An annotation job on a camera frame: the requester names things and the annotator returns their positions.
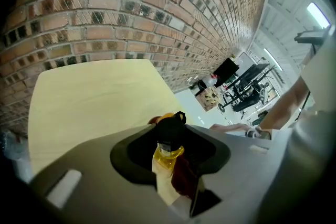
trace person's arm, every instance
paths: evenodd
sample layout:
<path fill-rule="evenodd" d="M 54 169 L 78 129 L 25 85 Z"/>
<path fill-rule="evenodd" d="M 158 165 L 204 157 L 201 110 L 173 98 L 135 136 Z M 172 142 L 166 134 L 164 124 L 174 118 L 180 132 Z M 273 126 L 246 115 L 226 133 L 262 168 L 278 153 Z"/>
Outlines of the person's arm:
<path fill-rule="evenodd" d="M 243 123 L 237 123 L 237 124 L 232 124 L 232 125 L 221 125 L 221 124 L 214 124 L 212 125 L 209 129 L 219 131 L 219 132 L 232 132 L 232 131 L 247 131 L 251 127 L 243 124 Z"/>
<path fill-rule="evenodd" d="M 261 129 L 281 129 L 307 97 L 309 90 L 299 77 L 294 85 L 276 102 L 260 123 Z"/>

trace white floor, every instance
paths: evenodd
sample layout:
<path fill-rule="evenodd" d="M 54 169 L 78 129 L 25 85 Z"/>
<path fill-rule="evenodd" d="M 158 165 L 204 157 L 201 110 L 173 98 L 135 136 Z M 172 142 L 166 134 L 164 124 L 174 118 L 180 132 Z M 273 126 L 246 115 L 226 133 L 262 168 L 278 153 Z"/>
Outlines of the white floor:
<path fill-rule="evenodd" d="M 232 125 L 235 123 L 245 123 L 249 125 L 249 122 L 245 119 L 241 120 L 242 114 L 240 112 L 233 112 L 230 105 L 225 108 L 225 112 L 222 113 L 218 106 L 205 112 L 200 103 L 194 97 L 194 94 L 188 89 L 175 94 L 176 98 L 181 103 L 185 112 L 192 118 L 194 125 L 209 128 L 213 124 Z"/>

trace brick wall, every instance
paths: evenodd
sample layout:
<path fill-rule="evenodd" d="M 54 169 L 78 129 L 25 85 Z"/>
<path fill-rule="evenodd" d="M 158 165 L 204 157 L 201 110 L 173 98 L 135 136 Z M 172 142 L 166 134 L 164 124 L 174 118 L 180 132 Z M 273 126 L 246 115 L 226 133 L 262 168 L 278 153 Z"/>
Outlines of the brick wall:
<path fill-rule="evenodd" d="M 2 31 L 1 126 L 25 134 L 44 70 L 86 61 L 151 60 L 173 91 L 246 48 L 264 0 L 17 0 Z"/>

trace black monitor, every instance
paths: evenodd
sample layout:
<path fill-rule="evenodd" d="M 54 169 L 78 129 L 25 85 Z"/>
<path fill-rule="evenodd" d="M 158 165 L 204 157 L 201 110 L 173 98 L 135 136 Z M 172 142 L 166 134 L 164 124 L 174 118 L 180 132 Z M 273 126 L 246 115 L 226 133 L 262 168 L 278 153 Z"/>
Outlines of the black monitor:
<path fill-rule="evenodd" d="M 236 65 L 230 58 L 227 58 L 214 72 L 218 76 L 216 87 L 222 85 L 227 81 L 234 73 L 237 72 L 239 66 Z"/>
<path fill-rule="evenodd" d="M 245 71 L 244 74 L 240 76 L 239 88 L 244 88 L 248 85 L 256 76 L 258 76 L 269 64 L 259 63 L 257 65 L 252 65 L 249 69 Z"/>

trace yellow bottle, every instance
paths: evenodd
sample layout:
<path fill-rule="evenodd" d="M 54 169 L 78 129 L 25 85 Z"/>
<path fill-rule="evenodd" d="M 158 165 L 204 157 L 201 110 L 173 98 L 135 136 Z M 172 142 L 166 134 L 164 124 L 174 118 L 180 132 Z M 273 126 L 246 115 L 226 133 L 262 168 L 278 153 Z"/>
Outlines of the yellow bottle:
<path fill-rule="evenodd" d="M 176 163 L 176 158 L 183 154 L 184 147 L 181 146 L 178 150 L 175 151 L 166 151 L 158 143 L 158 147 L 154 152 L 154 159 L 164 168 L 168 170 L 173 170 Z"/>
<path fill-rule="evenodd" d="M 154 160 L 168 170 L 174 169 L 176 158 L 184 152 L 182 146 L 185 132 L 184 113 L 171 114 L 168 113 L 157 121 L 155 131 L 158 147 L 153 155 Z"/>

